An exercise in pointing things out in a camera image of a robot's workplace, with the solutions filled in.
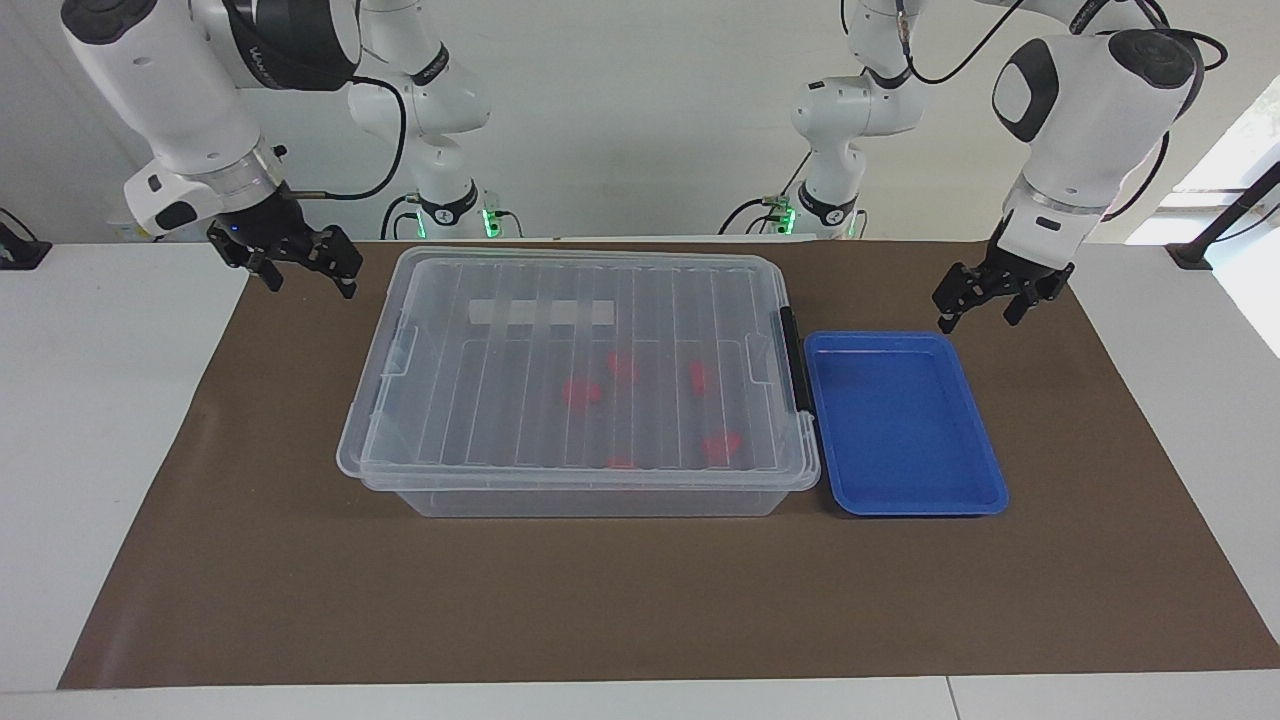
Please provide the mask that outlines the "black table clamp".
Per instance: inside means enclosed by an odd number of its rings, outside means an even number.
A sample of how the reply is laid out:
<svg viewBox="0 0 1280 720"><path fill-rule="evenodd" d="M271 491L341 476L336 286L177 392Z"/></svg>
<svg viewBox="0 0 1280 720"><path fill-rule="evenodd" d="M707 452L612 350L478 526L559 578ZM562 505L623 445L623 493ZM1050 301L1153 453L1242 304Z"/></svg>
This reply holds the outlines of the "black table clamp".
<svg viewBox="0 0 1280 720"><path fill-rule="evenodd" d="M20 218L0 208L0 270L33 270L51 249Z"/></svg>

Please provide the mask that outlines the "brown table mat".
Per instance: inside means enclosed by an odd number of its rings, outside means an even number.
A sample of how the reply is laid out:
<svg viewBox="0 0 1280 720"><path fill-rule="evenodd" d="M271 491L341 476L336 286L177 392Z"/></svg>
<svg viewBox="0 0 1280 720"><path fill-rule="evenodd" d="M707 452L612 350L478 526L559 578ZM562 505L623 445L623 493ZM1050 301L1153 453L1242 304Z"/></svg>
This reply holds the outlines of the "brown table mat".
<svg viewBox="0 0 1280 720"><path fill-rule="evenodd" d="M60 688L1280 669L1071 292L951 337L996 516L428 519L335 457L401 252L244 287Z"/></svg>

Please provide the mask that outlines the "black stand with pole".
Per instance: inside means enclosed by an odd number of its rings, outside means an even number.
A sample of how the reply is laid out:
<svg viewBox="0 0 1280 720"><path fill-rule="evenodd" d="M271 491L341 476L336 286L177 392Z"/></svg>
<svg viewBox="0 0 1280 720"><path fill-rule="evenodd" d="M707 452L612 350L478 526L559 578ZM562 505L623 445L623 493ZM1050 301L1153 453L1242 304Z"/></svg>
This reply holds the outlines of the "black stand with pole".
<svg viewBox="0 0 1280 720"><path fill-rule="evenodd" d="M1206 258L1208 249L1233 237L1230 229L1280 186L1280 159L1272 161L1257 179L1251 182L1211 223L1187 243L1167 243L1165 250L1183 270L1211 272Z"/></svg>

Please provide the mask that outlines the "bright window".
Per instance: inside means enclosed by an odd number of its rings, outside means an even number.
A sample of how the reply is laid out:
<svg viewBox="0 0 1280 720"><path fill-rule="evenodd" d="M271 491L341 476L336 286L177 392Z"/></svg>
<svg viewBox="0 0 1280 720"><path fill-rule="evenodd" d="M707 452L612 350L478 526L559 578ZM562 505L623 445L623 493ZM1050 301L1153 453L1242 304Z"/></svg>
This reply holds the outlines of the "bright window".
<svg viewBox="0 0 1280 720"><path fill-rule="evenodd" d="M1217 206L1243 192L1280 159L1280 76L1240 114L1164 205Z"/></svg>

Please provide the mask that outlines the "blue plastic tray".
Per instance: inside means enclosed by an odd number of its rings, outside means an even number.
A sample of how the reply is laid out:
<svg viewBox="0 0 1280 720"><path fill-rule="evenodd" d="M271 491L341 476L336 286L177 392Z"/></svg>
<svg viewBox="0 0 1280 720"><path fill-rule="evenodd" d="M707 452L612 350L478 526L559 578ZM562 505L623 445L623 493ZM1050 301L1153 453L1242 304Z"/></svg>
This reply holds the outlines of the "blue plastic tray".
<svg viewBox="0 0 1280 720"><path fill-rule="evenodd" d="M954 345L822 331L805 364L835 502L863 518L987 518L1009 488Z"/></svg>

